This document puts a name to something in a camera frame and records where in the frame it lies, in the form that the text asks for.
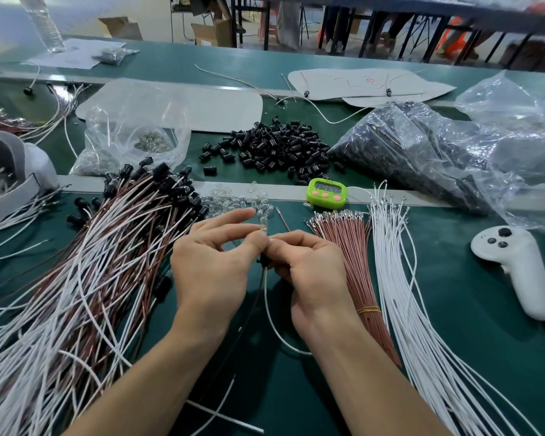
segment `plastic bottle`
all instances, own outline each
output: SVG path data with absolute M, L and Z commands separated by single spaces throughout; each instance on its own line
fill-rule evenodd
M 65 51 L 63 37 L 51 18 L 45 0 L 20 0 L 36 27 L 42 43 L 50 52 Z

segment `hand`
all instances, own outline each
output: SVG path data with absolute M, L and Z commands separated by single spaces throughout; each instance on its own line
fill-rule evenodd
M 349 295 L 343 253 L 333 242 L 303 231 L 269 238 L 265 254 L 276 273 L 294 287 L 293 324 L 311 348 L 322 330 L 343 322 L 361 322 Z
M 174 324 L 224 337 L 246 294 L 250 265 L 267 246 L 259 225 L 241 223 L 254 216 L 252 208 L 237 209 L 195 223 L 189 235 L 174 244 L 171 266 L 178 297 Z M 222 245 L 244 239 L 233 250 Z

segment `forearm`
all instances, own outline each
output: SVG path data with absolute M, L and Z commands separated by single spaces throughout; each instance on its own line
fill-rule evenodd
M 176 315 L 167 336 L 106 390 L 64 436 L 167 434 L 223 336 L 196 332 Z
M 358 319 L 308 343 L 353 436 L 450 433 Z

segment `white game controller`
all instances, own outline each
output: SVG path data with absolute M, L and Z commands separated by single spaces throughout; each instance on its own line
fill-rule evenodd
M 470 242 L 474 255 L 502 265 L 527 315 L 545 322 L 545 266 L 537 241 L 522 228 L 496 226 Z

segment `green timer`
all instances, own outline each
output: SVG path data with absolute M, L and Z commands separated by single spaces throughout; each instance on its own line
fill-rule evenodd
M 332 180 L 316 178 L 307 187 L 307 201 L 328 209 L 339 209 L 347 201 L 347 188 Z

